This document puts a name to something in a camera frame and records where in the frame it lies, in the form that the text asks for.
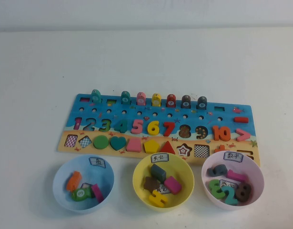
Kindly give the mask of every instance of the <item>wooden puzzle board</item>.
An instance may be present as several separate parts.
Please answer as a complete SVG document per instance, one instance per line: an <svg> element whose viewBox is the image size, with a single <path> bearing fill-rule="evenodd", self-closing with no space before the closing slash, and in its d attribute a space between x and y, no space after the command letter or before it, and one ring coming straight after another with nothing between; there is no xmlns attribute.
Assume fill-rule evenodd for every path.
<svg viewBox="0 0 293 229"><path fill-rule="evenodd" d="M175 154L191 164L202 165L215 149L223 146L225 150L238 151L249 156L260 166L253 115L249 105L207 103L206 110L199 110L196 109L197 101L191 101L191 109L185 109L181 108L180 100L176 101L175 108L168 108L165 106L165 99L162 99L161 107L155 107L152 106L151 98L146 99L145 106L136 105L136 97L131 97L131 104L121 104L120 96L102 95L101 98L102 102L95 104L91 102L90 94L76 96L58 145L59 151L143 158L148 155L144 151L143 144L153 139L160 144L160 149L166 141L170 141ZM233 121L235 117L248 117L249 123L236 123ZM123 119L127 120L127 131L124 134L114 130L114 126ZM138 135L131 133L135 119L143 119L143 131ZM99 131L107 120L111 122L110 128L105 128L106 132ZM157 136L147 133L147 126L151 121L159 121L160 132ZM163 136L166 130L163 126L164 122L175 122L175 128L168 137ZM231 131L231 139L227 142L220 139L215 141L213 126L228 127ZM181 137L183 134L180 133L180 128L183 127L186 132L190 131L189 137L188 135L185 138ZM197 133L199 128L202 130L200 134ZM237 128L250 133L251 137L244 141L236 141L240 136L235 132ZM115 151L110 145L98 150L93 146L92 141L99 135L105 135L108 139L113 136L123 136L127 142L132 137L139 137L142 151L128 152L126 147Z"/></svg>

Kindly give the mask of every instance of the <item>pink number block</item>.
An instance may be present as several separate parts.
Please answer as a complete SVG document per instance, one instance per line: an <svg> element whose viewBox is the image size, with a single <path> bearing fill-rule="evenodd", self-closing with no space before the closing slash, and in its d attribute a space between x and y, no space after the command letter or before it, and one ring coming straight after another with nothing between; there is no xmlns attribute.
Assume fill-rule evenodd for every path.
<svg viewBox="0 0 293 229"><path fill-rule="evenodd" d="M92 185L91 189L92 189L96 199L98 200L98 202L101 203L104 200L104 196L102 195L98 184Z"/></svg>
<svg viewBox="0 0 293 229"><path fill-rule="evenodd" d="M137 137L133 137L129 139L129 142L126 146L126 150L129 152L141 152L142 147L141 147L141 139Z"/></svg>
<svg viewBox="0 0 293 229"><path fill-rule="evenodd" d="M168 190L171 191L171 193L173 193L174 195L176 195L177 193L179 193L182 189L181 184L172 176L170 176L169 178L167 178L164 181L164 186L167 187Z"/></svg>
<svg viewBox="0 0 293 229"><path fill-rule="evenodd" d="M237 180L240 182L245 182L247 180L246 175L234 173L233 170L229 169L227 172L227 178L232 179L232 180Z"/></svg>

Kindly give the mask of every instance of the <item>number board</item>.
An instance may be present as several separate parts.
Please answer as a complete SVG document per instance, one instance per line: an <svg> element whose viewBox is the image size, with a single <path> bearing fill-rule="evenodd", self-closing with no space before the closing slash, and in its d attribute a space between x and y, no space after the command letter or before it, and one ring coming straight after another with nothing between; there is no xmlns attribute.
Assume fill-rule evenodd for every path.
<svg viewBox="0 0 293 229"><path fill-rule="evenodd" d="M170 104L165 99L152 104L152 99L146 98L145 105L137 105L136 97L130 97L130 102L125 100L102 95L100 102L93 103L90 94L78 94L58 150L136 158L168 152L196 165L202 165L215 152L232 150L260 165L249 105L207 103L199 104L201 108L197 109L197 101L190 100L176 100L175 107L167 107ZM101 137L101 143L94 145L94 139L100 135L108 140L102 141ZM116 146L112 147L115 136L125 139L114 138ZM132 150L132 145L141 149Z"/></svg>

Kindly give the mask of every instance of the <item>colored peg on board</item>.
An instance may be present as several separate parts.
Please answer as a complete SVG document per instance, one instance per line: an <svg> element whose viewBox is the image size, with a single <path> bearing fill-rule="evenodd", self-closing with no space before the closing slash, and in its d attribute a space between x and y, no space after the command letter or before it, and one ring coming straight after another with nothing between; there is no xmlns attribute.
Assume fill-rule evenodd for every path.
<svg viewBox="0 0 293 229"><path fill-rule="evenodd" d="M121 101L122 104L131 104L131 94L127 91L122 92Z"/></svg>
<svg viewBox="0 0 293 229"><path fill-rule="evenodd" d="M197 109L199 110L206 110L207 109L207 98L202 96L202 97L199 97L198 100L197 100Z"/></svg>
<svg viewBox="0 0 293 229"><path fill-rule="evenodd" d="M94 89L91 92L91 101L93 103L101 103L102 102L101 93L98 90Z"/></svg>
<svg viewBox="0 0 293 229"><path fill-rule="evenodd" d="M146 105L146 95L144 92L139 92L137 94L137 105L145 106Z"/></svg>
<svg viewBox="0 0 293 229"><path fill-rule="evenodd" d="M152 106L161 106L161 95L155 93L152 95Z"/></svg>
<svg viewBox="0 0 293 229"><path fill-rule="evenodd" d="M166 98L166 107L176 107L176 96L169 94Z"/></svg>
<svg viewBox="0 0 293 229"><path fill-rule="evenodd" d="M181 99L181 108L191 108L191 97L189 95L184 95Z"/></svg>

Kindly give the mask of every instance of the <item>green number 2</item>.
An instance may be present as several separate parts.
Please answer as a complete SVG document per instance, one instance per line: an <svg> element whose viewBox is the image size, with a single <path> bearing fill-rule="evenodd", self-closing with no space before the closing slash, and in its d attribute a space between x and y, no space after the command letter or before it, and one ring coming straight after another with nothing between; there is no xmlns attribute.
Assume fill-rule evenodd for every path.
<svg viewBox="0 0 293 229"><path fill-rule="evenodd" d="M226 196L226 194L222 191L221 187L219 186L219 180L214 179L209 182L209 188L211 190L211 194L216 199L222 199Z"/></svg>

